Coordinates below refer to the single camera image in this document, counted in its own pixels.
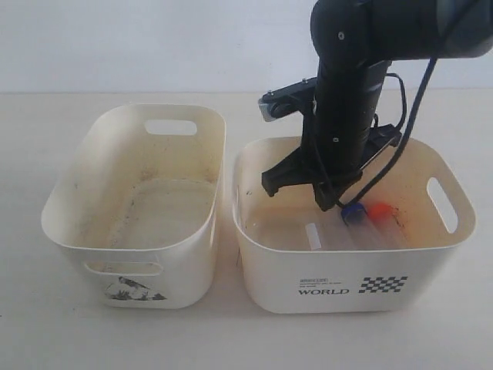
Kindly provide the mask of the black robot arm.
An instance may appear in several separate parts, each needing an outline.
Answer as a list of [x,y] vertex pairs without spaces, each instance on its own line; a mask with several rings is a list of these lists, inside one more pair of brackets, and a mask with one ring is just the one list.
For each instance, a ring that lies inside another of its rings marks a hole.
[[[492,48],[490,1],[318,1],[310,14],[318,57],[315,77],[265,93],[266,121],[303,117],[299,146],[263,172],[269,195],[309,184],[321,210],[341,206],[343,194],[387,147],[387,164],[357,194],[364,197],[397,164],[417,119],[437,62],[471,59]],[[390,66],[427,60],[417,95],[395,125],[380,126],[377,104]]]

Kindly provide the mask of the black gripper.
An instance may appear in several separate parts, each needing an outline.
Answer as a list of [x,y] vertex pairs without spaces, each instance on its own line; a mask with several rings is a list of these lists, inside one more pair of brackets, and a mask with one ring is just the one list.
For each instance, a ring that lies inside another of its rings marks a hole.
[[310,184],[317,206],[328,211],[376,155],[397,143],[402,123],[373,124],[390,65],[380,61],[336,69],[319,63],[313,108],[297,112],[303,117],[299,146],[261,176],[269,196],[283,187]]

